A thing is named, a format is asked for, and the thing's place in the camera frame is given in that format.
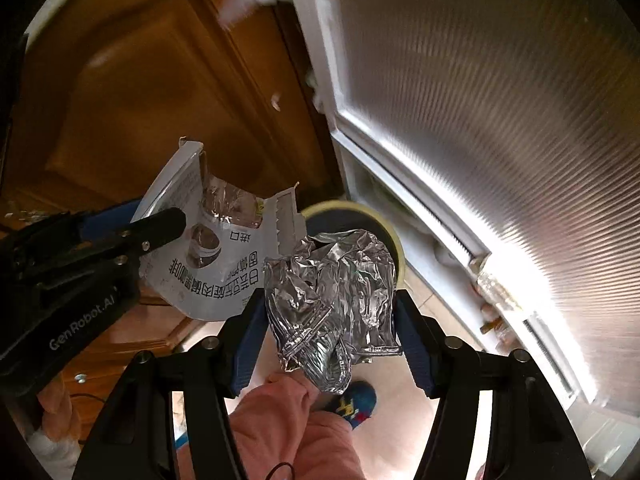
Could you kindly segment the grey white foil pouch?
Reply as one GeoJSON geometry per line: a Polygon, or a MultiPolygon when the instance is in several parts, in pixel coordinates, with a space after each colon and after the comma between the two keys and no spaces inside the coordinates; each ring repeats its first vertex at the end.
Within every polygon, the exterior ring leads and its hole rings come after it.
{"type": "Polygon", "coordinates": [[[208,174],[205,162],[201,142],[182,140],[132,218],[182,210],[182,234],[141,259],[141,278],[189,318],[224,321],[264,286],[264,261],[291,255],[306,226],[295,188],[260,198],[208,174]]]}

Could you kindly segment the aluminium foil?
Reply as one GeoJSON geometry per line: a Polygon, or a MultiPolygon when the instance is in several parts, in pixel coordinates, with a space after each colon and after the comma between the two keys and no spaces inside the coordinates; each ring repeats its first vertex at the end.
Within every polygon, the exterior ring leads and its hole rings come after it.
{"type": "Polygon", "coordinates": [[[291,255],[267,259],[264,270],[268,320],[287,372],[302,370],[320,391],[339,394],[354,365],[401,354],[395,269],[384,246],[305,236],[291,255]]]}

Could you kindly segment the black trash bin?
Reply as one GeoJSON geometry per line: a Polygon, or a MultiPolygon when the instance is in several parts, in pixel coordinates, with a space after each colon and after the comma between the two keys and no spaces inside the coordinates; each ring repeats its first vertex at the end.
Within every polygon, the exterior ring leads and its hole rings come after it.
{"type": "Polygon", "coordinates": [[[349,200],[326,200],[305,208],[302,216],[306,222],[307,234],[321,243],[347,236],[360,237],[369,243],[384,246],[387,258],[394,264],[395,287],[404,286],[404,248],[390,220],[386,220],[382,214],[369,206],[349,200]]]}

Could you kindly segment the right blue slipper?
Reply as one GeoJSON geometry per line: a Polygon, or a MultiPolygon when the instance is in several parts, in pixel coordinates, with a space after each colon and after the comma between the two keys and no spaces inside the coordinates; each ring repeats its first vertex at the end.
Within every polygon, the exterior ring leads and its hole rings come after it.
{"type": "Polygon", "coordinates": [[[375,388],[364,380],[357,380],[326,404],[324,410],[340,416],[352,429],[356,429],[372,416],[376,402],[375,388]]]}

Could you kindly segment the pink trouser legs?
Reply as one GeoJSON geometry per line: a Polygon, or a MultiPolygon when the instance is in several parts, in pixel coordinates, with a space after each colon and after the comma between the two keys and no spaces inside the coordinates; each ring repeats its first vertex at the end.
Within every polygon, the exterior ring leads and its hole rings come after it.
{"type": "Polygon", "coordinates": [[[352,443],[355,429],[315,410],[320,390],[302,370],[275,372],[229,415],[232,436],[250,479],[362,479],[352,443]]]}

